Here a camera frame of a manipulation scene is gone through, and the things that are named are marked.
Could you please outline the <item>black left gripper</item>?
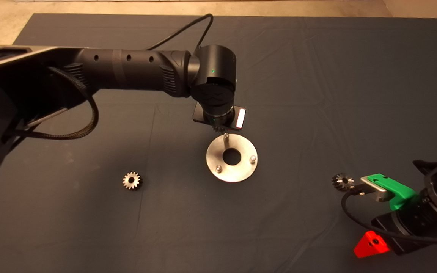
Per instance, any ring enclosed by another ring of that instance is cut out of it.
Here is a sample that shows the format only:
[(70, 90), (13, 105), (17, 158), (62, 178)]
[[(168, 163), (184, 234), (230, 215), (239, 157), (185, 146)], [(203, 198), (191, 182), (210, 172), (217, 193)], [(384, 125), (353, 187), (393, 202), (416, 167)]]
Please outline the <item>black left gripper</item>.
[(244, 126), (246, 108), (232, 106), (224, 114), (212, 115), (203, 110), (203, 107), (196, 103), (193, 111), (193, 121), (211, 126), (215, 132), (241, 131)]

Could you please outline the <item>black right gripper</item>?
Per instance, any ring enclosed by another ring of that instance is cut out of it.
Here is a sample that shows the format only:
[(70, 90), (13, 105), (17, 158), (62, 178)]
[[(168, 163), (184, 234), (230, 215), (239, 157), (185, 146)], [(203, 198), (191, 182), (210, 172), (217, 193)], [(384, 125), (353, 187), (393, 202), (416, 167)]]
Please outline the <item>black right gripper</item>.
[[(437, 202), (429, 197), (415, 197), (402, 208), (375, 217), (371, 223), (383, 231), (437, 238)], [(374, 231), (364, 233), (354, 247), (359, 259), (389, 251), (387, 243)]]

